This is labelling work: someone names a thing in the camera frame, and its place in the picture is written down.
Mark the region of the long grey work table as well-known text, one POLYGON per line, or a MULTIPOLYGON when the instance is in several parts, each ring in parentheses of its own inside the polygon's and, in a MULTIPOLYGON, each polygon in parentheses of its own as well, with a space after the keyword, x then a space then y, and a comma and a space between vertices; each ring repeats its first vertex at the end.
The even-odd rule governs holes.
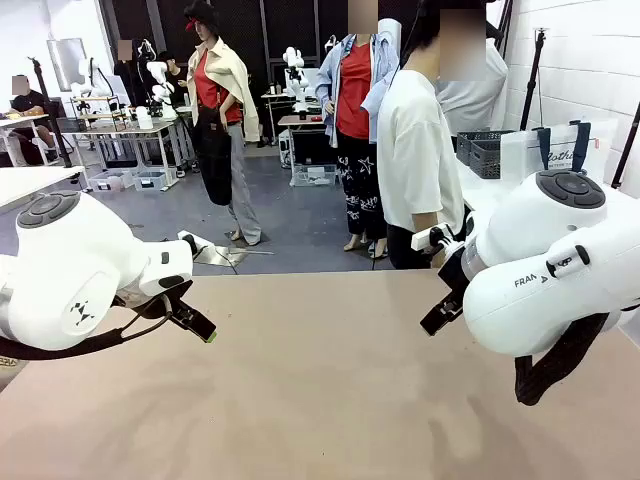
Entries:
POLYGON ((189 167, 193 158, 185 127, 180 121, 155 119, 148 129, 136 122, 116 126, 98 122, 84 131, 71 132, 76 158, 85 164, 79 143, 84 140, 97 152, 102 172, 128 170, 133 177, 141 171, 164 171, 167 178, 166 192, 179 181, 179 175, 189 167))

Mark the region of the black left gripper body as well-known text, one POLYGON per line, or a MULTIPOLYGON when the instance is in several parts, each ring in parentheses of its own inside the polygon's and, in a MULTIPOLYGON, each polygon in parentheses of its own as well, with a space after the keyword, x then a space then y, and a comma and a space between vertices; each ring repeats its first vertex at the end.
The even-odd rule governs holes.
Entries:
POLYGON ((193 281, 188 280, 152 297, 136 289, 121 289, 115 294, 114 306, 127 308, 142 317, 163 317, 168 312, 177 316, 191 309, 182 298, 192 285, 193 281))

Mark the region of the clear plastic storage bin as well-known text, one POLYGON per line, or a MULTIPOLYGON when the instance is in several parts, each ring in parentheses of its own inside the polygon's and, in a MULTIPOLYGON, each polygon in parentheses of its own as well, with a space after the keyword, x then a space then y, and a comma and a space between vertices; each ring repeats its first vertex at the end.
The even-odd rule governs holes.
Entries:
POLYGON ((295 164, 290 185, 292 187, 330 186, 339 182, 336 166, 295 164))
POLYGON ((141 171, 133 177, 137 191, 164 191, 167 188, 167 178, 164 171, 141 171))
POLYGON ((97 174, 88 180, 88 186, 93 191, 121 192, 134 185, 133 175, 130 171, 109 170, 97 174))

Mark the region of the person in white t-shirt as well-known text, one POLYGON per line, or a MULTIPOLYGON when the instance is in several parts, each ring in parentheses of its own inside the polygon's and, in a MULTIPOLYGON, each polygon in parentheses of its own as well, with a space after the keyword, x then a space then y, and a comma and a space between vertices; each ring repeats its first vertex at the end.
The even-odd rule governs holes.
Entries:
POLYGON ((436 83, 485 76, 486 40, 495 37, 486 6, 494 0, 420 0, 405 47, 378 111, 378 181, 390 261, 398 270, 428 269, 414 251, 412 215, 437 212, 454 234, 465 204, 453 138, 436 83))

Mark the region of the mannequin with blue shirt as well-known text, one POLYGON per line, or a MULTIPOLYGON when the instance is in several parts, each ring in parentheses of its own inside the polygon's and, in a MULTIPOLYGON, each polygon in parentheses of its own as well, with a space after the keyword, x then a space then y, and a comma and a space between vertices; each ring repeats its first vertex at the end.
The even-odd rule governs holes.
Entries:
POLYGON ((372 259, 387 254, 377 175, 377 114, 399 58, 393 35, 378 29, 379 0, 348 0, 348 35, 324 59, 315 95, 346 200, 351 239, 346 252, 361 246, 372 259))

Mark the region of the white side table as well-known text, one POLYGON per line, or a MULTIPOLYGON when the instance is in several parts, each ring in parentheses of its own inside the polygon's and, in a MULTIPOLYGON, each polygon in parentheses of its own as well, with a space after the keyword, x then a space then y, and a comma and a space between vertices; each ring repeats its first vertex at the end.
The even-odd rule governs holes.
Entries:
POLYGON ((471 210, 479 210, 481 213, 489 215, 496 209, 508 210, 512 216, 515 216, 517 212, 525 209, 521 194, 517 194, 513 199, 511 192, 520 190, 521 185, 525 185, 525 191, 528 192, 531 189, 530 185, 533 183, 534 175, 530 175, 520 182, 482 179, 460 161, 457 161, 456 165, 463 198, 471 210))

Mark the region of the translucent white shopping bag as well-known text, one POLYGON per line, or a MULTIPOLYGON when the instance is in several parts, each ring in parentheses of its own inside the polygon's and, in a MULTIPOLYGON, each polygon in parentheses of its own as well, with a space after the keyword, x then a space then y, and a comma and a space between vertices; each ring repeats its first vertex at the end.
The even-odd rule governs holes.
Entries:
POLYGON ((500 139, 501 179, 519 184, 539 171, 571 170, 602 181, 616 130, 613 119, 574 120, 504 134, 500 139))

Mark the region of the mannequin with cream jacket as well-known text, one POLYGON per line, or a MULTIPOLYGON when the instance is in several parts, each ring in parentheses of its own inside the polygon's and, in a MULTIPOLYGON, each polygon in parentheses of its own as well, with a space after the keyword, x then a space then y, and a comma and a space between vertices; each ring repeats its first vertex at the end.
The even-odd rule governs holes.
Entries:
POLYGON ((184 10, 188 30, 200 39, 188 61, 187 89, 192 141, 211 202, 225 206, 236 222, 233 241, 254 246, 262 228, 244 174, 245 146, 259 141, 259 117, 248 70, 220 36, 216 9, 193 0, 184 10))

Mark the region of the metal floor plate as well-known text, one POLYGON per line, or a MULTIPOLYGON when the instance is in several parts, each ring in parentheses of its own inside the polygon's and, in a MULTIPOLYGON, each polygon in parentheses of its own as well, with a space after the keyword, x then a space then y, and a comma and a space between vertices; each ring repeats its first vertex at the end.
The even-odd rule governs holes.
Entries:
POLYGON ((213 256, 211 257, 211 265, 221 267, 237 267, 250 255, 272 256, 274 252, 252 250, 239 247, 219 247, 216 246, 213 249, 213 256))

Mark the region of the small brown-top table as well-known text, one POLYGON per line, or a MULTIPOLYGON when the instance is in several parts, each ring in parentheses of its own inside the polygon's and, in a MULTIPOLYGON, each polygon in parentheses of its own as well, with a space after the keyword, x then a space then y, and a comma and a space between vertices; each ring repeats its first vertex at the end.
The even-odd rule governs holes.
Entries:
POLYGON ((315 114, 295 113, 285 115, 277 122, 277 126, 282 129, 277 137, 280 166, 288 170, 291 169, 292 162, 295 160, 294 132, 325 134, 325 125, 322 122, 322 117, 315 114))

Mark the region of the person with black cap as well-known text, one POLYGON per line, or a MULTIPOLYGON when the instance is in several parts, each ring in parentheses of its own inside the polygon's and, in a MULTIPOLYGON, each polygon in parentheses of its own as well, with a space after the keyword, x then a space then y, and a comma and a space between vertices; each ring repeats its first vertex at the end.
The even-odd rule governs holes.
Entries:
POLYGON ((187 104, 185 95, 187 89, 187 70, 184 66, 180 66, 173 55, 167 51, 162 51, 157 56, 167 66, 167 81, 173 86, 174 92, 171 94, 171 103, 173 106, 184 106, 187 104))

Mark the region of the black tripod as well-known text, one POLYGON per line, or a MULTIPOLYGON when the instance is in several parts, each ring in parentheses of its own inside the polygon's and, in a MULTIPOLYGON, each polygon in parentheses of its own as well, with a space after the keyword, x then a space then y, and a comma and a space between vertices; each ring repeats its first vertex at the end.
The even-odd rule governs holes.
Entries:
MULTIPOLYGON (((62 133, 60 131, 59 125, 57 123, 57 113, 54 111, 54 108, 51 105, 51 100, 48 96, 48 91, 46 89, 46 85, 44 82, 44 77, 43 77, 43 73, 42 73, 42 67, 40 62, 35 58, 35 57, 29 57, 29 60, 32 62, 33 64, 33 69, 34 69, 34 73, 38 79, 38 83, 39 83, 39 87, 40 87, 40 91, 41 94, 43 96, 44 99, 44 110, 46 112, 46 115, 48 117, 48 119, 50 120, 50 124, 51 124, 51 128, 52 128, 52 132, 53 132, 53 137, 55 138, 55 141, 57 144, 64 144, 64 138, 62 136, 62 133)), ((72 167, 72 162, 71 159, 69 157, 69 153, 66 149, 66 147, 63 145, 59 155, 62 158, 63 161, 63 165, 65 168, 71 168, 72 167)))
POLYGON ((631 127, 629 129, 629 133, 627 135, 627 139, 626 139, 624 148, 622 150, 622 154, 620 156, 620 159, 616 167, 616 171, 613 176, 611 186, 614 189, 618 189, 622 185, 622 177, 623 177, 626 164, 630 156, 639 127, 640 127, 640 101, 638 102, 638 106, 634 114, 631 127))
POLYGON ((539 103, 539 107, 538 107, 539 122, 541 126, 544 125, 542 92, 541 92, 541 87, 538 85, 538 82, 541 79, 540 60, 542 56, 542 50, 544 48, 544 44, 546 41, 546 31, 547 31, 547 28, 538 28, 536 30, 535 52, 534 52, 529 80, 527 82, 526 96, 523 104, 523 110, 522 110, 520 126, 519 126, 520 131, 525 131, 527 129, 529 116, 531 112, 531 106, 534 99, 534 94, 537 94, 538 103, 539 103))

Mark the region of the standing person in black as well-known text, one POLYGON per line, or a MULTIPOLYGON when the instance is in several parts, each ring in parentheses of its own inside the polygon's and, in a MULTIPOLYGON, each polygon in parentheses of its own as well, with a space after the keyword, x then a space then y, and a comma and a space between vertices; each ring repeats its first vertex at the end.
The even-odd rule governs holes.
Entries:
POLYGON ((122 79, 130 104, 136 107, 138 102, 133 78, 132 61, 133 42, 131 40, 119 40, 117 42, 117 62, 114 65, 114 74, 122 79))

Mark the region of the dark grey plastic basket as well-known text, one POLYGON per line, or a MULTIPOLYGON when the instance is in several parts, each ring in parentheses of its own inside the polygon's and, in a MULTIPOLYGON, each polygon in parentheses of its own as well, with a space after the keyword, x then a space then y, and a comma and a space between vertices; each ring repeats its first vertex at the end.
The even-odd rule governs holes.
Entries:
POLYGON ((474 145, 479 144, 489 149, 499 148, 501 137, 509 133, 513 133, 513 130, 459 132, 454 141, 456 156, 464 165, 469 166, 474 145))
POLYGON ((501 178, 501 151, 499 140, 478 140, 471 143, 470 169, 481 179, 501 178))

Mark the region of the white office table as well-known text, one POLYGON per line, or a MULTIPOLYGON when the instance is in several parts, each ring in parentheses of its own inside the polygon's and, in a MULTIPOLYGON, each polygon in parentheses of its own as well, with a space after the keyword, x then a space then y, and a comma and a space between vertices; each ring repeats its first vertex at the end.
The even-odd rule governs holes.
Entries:
POLYGON ((22 154, 20 141, 17 136, 12 135, 12 132, 15 129, 21 128, 31 129, 34 135, 32 141, 38 147, 43 164, 49 164, 45 152, 45 143, 40 138, 36 125, 37 121, 48 119, 49 116, 47 114, 42 114, 14 116, 13 118, 0 120, 0 140, 3 142, 3 147, 0 147, 0 151, 6 152, 8 154, 13 167, 24 167, 27 165, 24 155, 22 154))

